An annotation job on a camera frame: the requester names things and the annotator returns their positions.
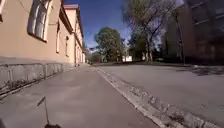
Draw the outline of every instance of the blue sky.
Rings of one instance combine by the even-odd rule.
[[[122,0],[65,0],[65,4],[79,4],[88,47],[96,46],[94,35],[100,28],[109,26],[117,29],[123,38],[129,38],[129,28],[122,22]]]

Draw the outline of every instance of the yellow building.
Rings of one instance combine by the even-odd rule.
[[[0,1],[0,61],[74,66],[84,62],[82,42],[78,5],[64,6],[63,0]]]

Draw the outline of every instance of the road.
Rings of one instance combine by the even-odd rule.
[[[62,128],[158,128],[92,67],[57,75],[0,101],[6,128],[44,127],[44,106],[36,106],[43,96],[50,123]]]
[[[187,67],[120,65],[104,71],[224,127],[224,75]]]

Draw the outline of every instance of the stone curb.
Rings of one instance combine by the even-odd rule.
[[[161,101],[158,97],[141,91],[111,76],[102,69],[97,72],[116,88],[135,108],[152,119],[161,128],[221,128],[190,112]]]

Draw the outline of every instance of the building facade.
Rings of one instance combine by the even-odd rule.
[[[83,29],[80,18],[80,7],[78,5],[65,5],[64,8],[72,24],[72,27],[74,28],[74,61],[77,65],[79,65],[81,63],[85,63],[85,60],[83,59]]]
[[[63,0],[1,0],[1,58],[74,66],[76,54],[82,54],[76,50],[77,35],[82,42],[83,32],[80,16],[67,14],[66,6]],[[79,31],[72,18],[80,23]]]
[[[183,54],[187,61],[222,62],[224,1],[185,0],[175,11],[177,20],[171,16],[167,25],[167,51],[180,58]]]

